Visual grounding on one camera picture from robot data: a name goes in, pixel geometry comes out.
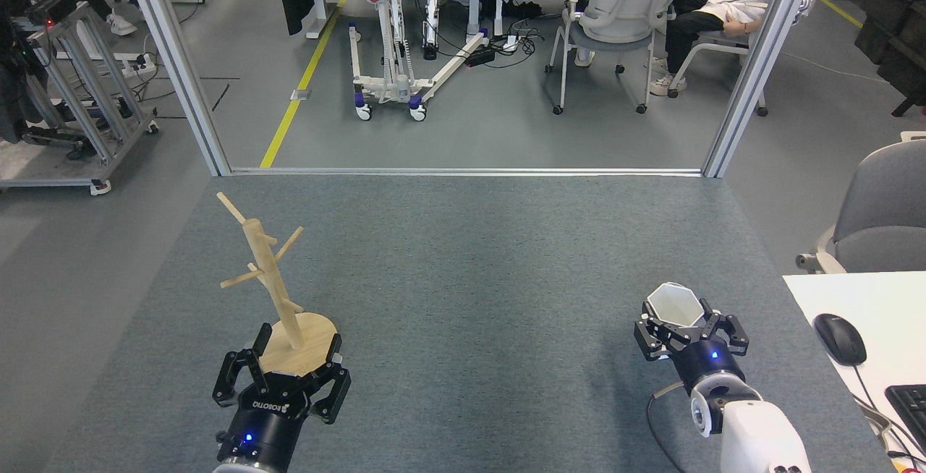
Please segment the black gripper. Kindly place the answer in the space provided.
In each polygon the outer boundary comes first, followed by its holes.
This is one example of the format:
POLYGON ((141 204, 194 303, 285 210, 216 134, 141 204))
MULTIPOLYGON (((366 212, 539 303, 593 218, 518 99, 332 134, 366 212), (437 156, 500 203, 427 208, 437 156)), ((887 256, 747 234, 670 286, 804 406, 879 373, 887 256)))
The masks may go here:
POLYGON ((339 354, 343 343, 340 334, 333 335, 325 362, 303 378, 264 374, 259 357, 271 335, 272 325, 264 323, 252 347, 229 351, 219 368, 212 394, 219 406, 234 403, 234 385, 243 367, 250 371, 254 383, 237 396, 238 408, 229 429, 217 434, 218 470, 287 470, 308 408, 332 425, 349 391, 351 377, 339 354), (326 385, 331 385, 327 396, 310 405, 308 396, 326 385))
POLYGON ((731 373, 745 381, 743 371, 732 357, 732 354, 738 357, 747 354, 749 338, 743 325, 736 315, 713 309, 706 299, 698 299, 698 302, 704 309, 702 319, 705 321, 699 329, 701 341, 685 347, 684 327, 659 318, 649 302, 642 303, 640 318, 634 323, 635 340, 647 361, 669 359, 676 354, 676 371, 687 394, 702 378, 715 373, 731 373), (728 344, 724 340, 707 340, 717 331, 727 335, 728 344))

